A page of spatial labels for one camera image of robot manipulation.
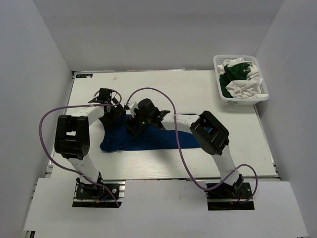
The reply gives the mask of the blue t shirt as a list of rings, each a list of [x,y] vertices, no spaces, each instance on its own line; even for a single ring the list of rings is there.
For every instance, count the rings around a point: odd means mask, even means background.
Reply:
[[[163,131],[155,126],[148,126],[144,131],[133,136],[128,133],[126,121],[129,115],[121,116],[114,124],[104,126],[105,135],[100,144],[103,152],[145,151],[177,149],[175,131]]]

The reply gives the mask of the dark green t shirt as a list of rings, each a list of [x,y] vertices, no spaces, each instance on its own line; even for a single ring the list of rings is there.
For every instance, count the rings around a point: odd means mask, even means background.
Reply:
[[[248,73],[250,73],[249,67],[249,63],[239,63],[230,67],[224,66],[224,73],[219,76],[220,87],[224,97],[232,98],[226,86],[234,80],[246,80]]]

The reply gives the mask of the white t shirt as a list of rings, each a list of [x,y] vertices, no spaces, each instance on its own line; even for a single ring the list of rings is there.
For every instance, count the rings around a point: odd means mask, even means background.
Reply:
[[[226,89],[232,96],[232,98],[238,99],[248,99],[248,98],[257,98],[260,96],[260,88],[259,85],[263,81],[263,79],[259,75],[258,68],[251,61],[245,61],[243,58],[234,59],[235,65],[239,63],[249,63],[250,73],[247,75],[246,80],[234,80],[231,81]]]

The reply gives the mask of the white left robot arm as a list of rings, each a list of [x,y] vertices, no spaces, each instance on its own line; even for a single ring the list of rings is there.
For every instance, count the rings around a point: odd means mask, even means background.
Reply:
[[[105,186],[101,183],[101,173],[89,156],[90,126],[100,121],[104,127],[109,127],[125,117],[121,100],[117,91],[101,88],[88,106],[70,115],[60,115],[57,119],[55,151],[79,172],[81,183],[89,183],[87,191],[94,198],[104,194]]]

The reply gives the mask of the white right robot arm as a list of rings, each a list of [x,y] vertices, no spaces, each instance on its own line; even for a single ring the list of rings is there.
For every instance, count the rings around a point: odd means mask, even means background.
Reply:
[[[130,112],[127,126],[133,135],[154,126],[164,131],[185,132],[193,135],[203,151],[211,155],[220,173],[218,189],[231,198],[242,191],[243,176],[236,170],[229,149],[229,131],[209,111],[201,114],[178,114],[169,110],[159,110],[146,98],[139,103],[129,100],[124,108]]]

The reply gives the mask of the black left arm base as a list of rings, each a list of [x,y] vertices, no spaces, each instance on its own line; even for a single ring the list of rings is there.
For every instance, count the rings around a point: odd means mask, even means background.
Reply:
[[[110,181],[104,185],[112,192],[119,206],[124,198],[125,182]],[[82,183],[76,179],[76,187],[73,196],[74,208],[118,208],[110,193],[103,187]]]

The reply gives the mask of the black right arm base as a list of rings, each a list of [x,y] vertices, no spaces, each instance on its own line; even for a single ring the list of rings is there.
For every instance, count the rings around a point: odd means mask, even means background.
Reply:
[[[254,210],[251,186],[248,182],[242,183],[236,193],[218,187],[207,192],[209,211],[242,211]]]

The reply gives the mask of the blue table label sticker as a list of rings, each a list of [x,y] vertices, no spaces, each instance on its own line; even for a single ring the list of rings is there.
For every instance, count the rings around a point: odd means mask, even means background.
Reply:
[[[75,78],[92,78],[93,74],[77,74]]]

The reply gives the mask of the white cloth in basket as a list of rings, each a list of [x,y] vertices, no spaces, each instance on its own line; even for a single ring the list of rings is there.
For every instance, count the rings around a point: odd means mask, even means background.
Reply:
[[[234,60],[225,59],[221,64],[218,64],[216,67],[219,74],[224,74],[225,67],[233,67],[234,65],[235,65]]]

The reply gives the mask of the white plastic basket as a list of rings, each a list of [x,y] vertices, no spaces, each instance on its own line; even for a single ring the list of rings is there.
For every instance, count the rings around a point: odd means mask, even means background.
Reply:
[[[260,69],[260,65],[257,61],[257,59],[254,56],[249,56],[249,55],[216,55],[213,57],[213,64],[214,64],[214,70],[215,70],[215,75],[216,75],[216,82],[218,86],[218,91],[219,91],[219,96],[220,96],[220,101],[223,105],[238,105],[238,106],[253,106],[258,102],[265,101],[269,98],[269,93],[268,89],[266,86],[265,81],[263,80],[261,84],[259,85],[260,88],[260,96],[257,98],[251,98],[251,99],[235,99],[235,98],[226,98],[223,96],[223,93],[221,91],[221,85],[219,81],[220,77],[220,70],[218,69],[218,65],[223,64],[225,60],[234,60],[237,58],[243,58],[245,61],[251,61],[254,63],[254,65],[258,68],[259,70],[259,75],[261,78],[263,78],[263,74]]]

